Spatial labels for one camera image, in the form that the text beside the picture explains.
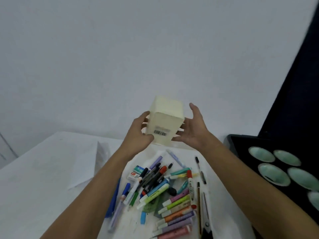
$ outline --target barcode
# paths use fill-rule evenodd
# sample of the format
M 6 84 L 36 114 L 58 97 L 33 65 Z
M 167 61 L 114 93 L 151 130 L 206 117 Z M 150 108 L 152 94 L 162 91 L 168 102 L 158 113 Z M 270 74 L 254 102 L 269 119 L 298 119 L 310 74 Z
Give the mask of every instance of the barcode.
M 167 135 L 165 132 L 161 132 L 161 131 L 158 131 L 158 130 L 154 130 L 154 133 L 158 134 L 158 135 L 162 135 L 162 136 L 166 136 Z

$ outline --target small round bowl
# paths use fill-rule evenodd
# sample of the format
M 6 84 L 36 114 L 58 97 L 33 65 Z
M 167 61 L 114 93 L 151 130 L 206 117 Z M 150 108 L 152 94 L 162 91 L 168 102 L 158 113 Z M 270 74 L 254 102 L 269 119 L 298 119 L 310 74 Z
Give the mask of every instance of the small round bowl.
M 275 150 L 274 155 L 277 159 L 279 159 L 281 162 L 284 162 L 286 164 L 292 165 L 292 166 L 300 166 L 301 161 L 298 159 L 295 155 L 286 152 L 284 150 Z
M 305 170 L 289 168 L 288 174 L 298 185 L 313 191 L 319 191 L 319 180 Z
M 251 156 L 263 162 L 273 162 L 276 159 L 271 152 L 264 148 L 250 147 L 248 148 L 248 152 Z
M 264 179 L 274 185 L 288 186 L 290 185 L 289 176 L 280 168 L 269 163 L 261 163 L 258 165 L 258 171 Z
M 308 193 L 308 199 L 310 203 L 319 211 L 319 192 L 309 192 Z

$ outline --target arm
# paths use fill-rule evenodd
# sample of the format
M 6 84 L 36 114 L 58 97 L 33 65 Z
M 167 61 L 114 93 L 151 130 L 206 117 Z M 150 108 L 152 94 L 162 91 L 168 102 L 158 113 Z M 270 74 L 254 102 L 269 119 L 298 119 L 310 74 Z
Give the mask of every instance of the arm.
M 126 163 L 143 151 L 154 139 L 144 135 L 149 112 L 134 119 L 122 145 L 94 176 L 79 196 L 62 212 L 41 239 L 95 239 L 111 202 L 118 178 Z
M 285 194 L 257 175 L 231 153 L 204 123 L 197 106 L 190 104 L 193 119 L 186 118 L 184 131 L 174 141 L 198 150 L 248 217 L 252 225 L 268 238 L 317 238 L 318 225 Z

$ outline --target scissor handle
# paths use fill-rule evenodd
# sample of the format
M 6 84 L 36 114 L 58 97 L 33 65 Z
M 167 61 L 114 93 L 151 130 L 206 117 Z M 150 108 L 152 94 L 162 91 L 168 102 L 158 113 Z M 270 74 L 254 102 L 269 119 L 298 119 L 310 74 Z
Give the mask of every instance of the scissor handle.
M 208 232 L 206 231 L 206 229 L 203 228 L 201 239 L 213 239 L 213 233 L 212 233 L 212 231 L 210 230 L 210 232 L 208 233 Z

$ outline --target beige container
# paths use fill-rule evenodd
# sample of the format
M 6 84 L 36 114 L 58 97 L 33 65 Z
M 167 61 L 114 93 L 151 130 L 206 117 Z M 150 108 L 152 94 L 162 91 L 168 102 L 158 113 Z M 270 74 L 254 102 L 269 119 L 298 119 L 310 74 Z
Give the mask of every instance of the beige container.
M 153 143 L 169 145 L 184 122 L 183 103 L 163 96 L 156 96 L 150 108 L 146 134 L 153 134 Z

